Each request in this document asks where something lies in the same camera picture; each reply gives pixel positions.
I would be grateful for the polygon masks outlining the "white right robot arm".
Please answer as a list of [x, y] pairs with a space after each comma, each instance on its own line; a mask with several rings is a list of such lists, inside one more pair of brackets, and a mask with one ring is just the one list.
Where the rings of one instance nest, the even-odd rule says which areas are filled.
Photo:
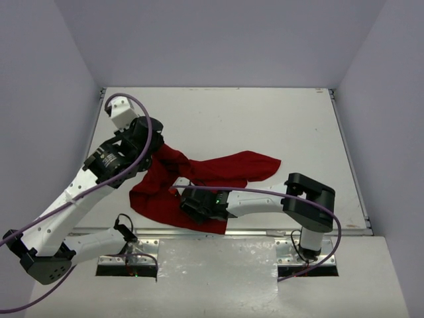
[[318, 206], [334, 211], [335, 190], [300, 173], [291, 173], [284, 183], [251, 191], [212, 189], [178, 178], [173, 186], [180, 209], [198, 224], [228, 221], [256, 213], [285, 213], [300, 226], [295, 251], [305, 262], [316, 261], [325, 233], [333, 230], [333, 218]]

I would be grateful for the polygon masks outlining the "red t shirt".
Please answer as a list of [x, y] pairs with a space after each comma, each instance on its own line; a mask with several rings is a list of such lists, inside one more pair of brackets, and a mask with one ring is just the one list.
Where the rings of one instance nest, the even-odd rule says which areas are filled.
[[281, 160], [252, 151], [197, 161], [164, 144], [152, 155], [152, 165], [139, 184], [129, 191], [130, 207], [152, 221], [178, 228], [222, 235], [225, 221], [209, 220], [198, 225], [181, 209], [176, 191], [170, 189], [179, 178], [197, 186], [246, 187], [273, 176]]

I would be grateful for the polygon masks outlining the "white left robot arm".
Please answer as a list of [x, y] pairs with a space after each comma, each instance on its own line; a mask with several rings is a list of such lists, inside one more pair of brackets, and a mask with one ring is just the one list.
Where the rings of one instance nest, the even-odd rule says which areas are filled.
[[81, 262], [119, 254], [136, 242], [133, 231], [119, 222], [80, 238], [68, 234], [104, 197], [151, 167], [152, 155], [164, 143], [162, 129], [154, 118], [133, 119], [87, 158], [71, 184], [40, 216], [39, 224], [22, 233], [5, 233], [9, 250], [29, 276], [49, 285]]

